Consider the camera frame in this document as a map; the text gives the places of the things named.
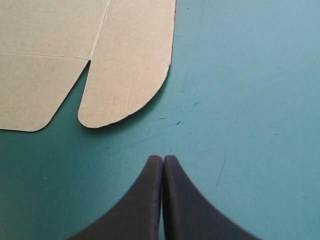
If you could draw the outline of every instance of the teal table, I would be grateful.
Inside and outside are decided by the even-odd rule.
[[[0,239],[73,235],[151,154],[177,155],[251,233],[320,239],[319,12],[317,0],[178,0],[168,78],[138,113],[83,127],[86,68],[46,128],[0,131]]]

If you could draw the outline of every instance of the black object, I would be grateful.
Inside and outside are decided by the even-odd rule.
[[[70,240],[158,240],[163,161],[150,156],[123,198]]]
[[[257,240],[212,206],[192,184],[178,159],[166,156],[162,179],[166,240]]]
[[[175,156],[150,156],[123,198],[69,240],[158,240],[162,191],[166,240],[258,240],[201,195]]]

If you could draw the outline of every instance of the black curved edge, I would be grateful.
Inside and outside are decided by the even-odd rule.
[[[258,240],[211,205],[175,156],[166,156],[162,177],[166,240]]]
[[[158,240],[163,161],[150,156],[122,199],[69,240]]]

